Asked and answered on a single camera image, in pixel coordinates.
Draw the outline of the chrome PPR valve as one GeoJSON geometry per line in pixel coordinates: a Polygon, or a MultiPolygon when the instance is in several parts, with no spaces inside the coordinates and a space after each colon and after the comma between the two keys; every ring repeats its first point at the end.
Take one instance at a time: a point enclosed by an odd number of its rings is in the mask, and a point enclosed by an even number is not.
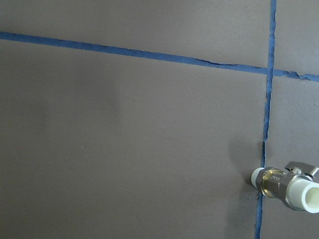
{"type": "Polygon", "coordinates": [[[314,182],[319,168],[291,161],[285,171],[260,167],[251,174],[251,183],[259,193],[281,200],[286,207],[311,214],[319,212],[319,184],[314,182]]]}

